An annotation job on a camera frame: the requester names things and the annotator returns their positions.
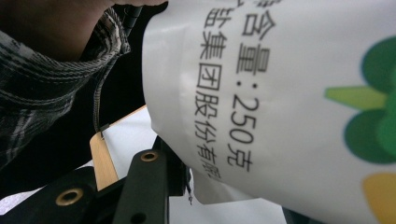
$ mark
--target white plastic bag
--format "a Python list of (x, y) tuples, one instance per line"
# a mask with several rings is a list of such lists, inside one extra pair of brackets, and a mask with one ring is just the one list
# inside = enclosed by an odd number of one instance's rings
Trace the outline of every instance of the white plastic bag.
[(393, 0), (172, 0), (152, 19), (152, 128), (199, 173), (198, 200), (213, 203), (207, 183), (219, 181), (324, 222), (396, 223), (395, 11)]

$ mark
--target green logo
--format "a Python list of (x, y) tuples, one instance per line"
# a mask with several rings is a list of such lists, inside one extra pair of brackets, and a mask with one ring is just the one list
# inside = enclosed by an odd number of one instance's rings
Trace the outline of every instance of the green logo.
[(361, 71), (368, 86), (329, 88), (326, 97), (359, 109), (346, 126), (346, 145), (373, 163), (396, 162), (396, 36), (364, 55)]

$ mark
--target plaid sleeve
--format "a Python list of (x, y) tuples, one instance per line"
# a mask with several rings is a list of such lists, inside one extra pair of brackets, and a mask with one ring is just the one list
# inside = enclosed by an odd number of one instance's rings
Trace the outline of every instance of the plaid sleeve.
[(113, 9), (99, 20), (75, 63), (54, 61), (0, 31), (0, 170), (70, 110), (76, 91), (94, 74), (128, 51)]

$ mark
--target wooden surface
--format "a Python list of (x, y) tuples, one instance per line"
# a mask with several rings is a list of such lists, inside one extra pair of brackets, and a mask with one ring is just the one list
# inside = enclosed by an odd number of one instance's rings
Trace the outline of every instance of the wooden surface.
[[(111, 128), (111, 126), (113, 125), (116, 125), (121, 120), (129, 116), (132, 116), (134, 113), (145, 107), (146, 106), (144, 105), (136, 109), (131, 114), (112, 123), (109, 128)], [(91, 146), (91, 154), (93, 160), (93, 169), (95, 171), (95, 177), (96, 177), (96, 185), (98, 190), (101, 190), (115, 183), (116, 181), (119, 180), (119, 178), (117, 176), (117, 172), (114, 167), (113, 160), (111, 160), (110, 153), (108, 152), (106, 139), (102, 139), (101, 134), (97, 133), (91, 138), (90, 146)]]

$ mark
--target brass screw hole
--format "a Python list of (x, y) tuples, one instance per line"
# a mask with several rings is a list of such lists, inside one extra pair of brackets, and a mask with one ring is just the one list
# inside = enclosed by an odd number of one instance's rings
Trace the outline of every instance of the brass screw hole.
[(67, 189), (56, 198), (56, 204), (59, 206), (68, 206), (78, 202), (84, 191), (82, 189)]
[(146, 152), (141, 157), (140, 160), (142, 161), (155, 161), (158, 158), (157, 152)]

